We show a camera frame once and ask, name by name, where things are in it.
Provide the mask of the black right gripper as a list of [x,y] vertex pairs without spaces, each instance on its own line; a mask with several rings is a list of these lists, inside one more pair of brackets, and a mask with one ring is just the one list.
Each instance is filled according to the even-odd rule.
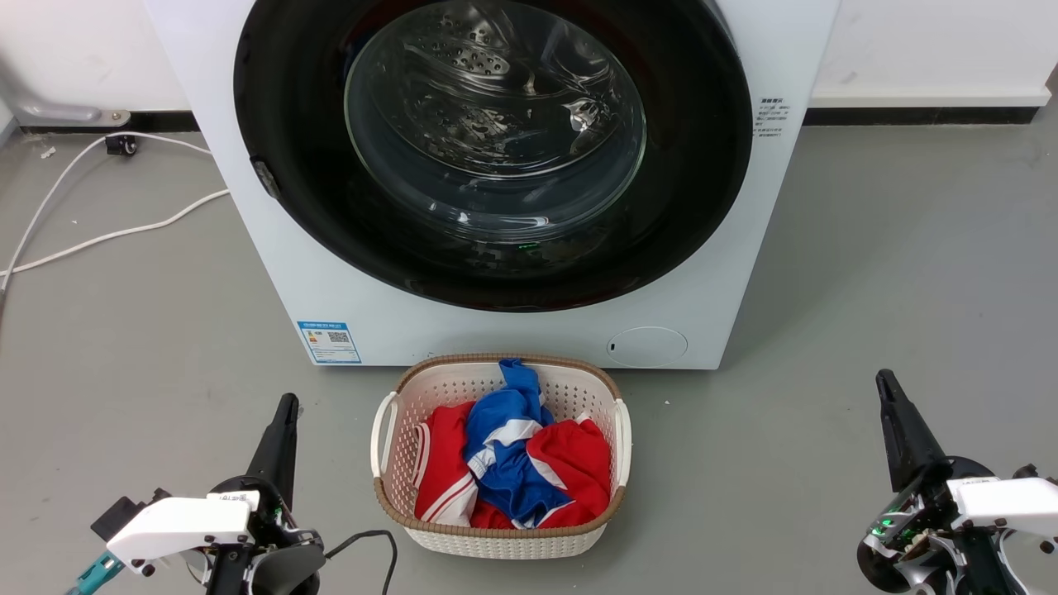
[[956,497],[998,477],[945,455],[892,369],[878,369],[876,389],[894,498],[857,546],[863,577],[889,594],[1004,594],[1000,531],[995,522],[969,520]]

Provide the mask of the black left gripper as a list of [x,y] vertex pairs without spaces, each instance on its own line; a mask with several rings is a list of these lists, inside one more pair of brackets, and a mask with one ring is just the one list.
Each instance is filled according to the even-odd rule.
[[262,549],[287,549],[310,545],[322,549],[318,531],[299,527],[294,520],[293,491],[298,447],[300,402],[295,394],[282,394],[279,405],[250,459],[247,474],[229,477],[208,498],[250,504],[248,531]]

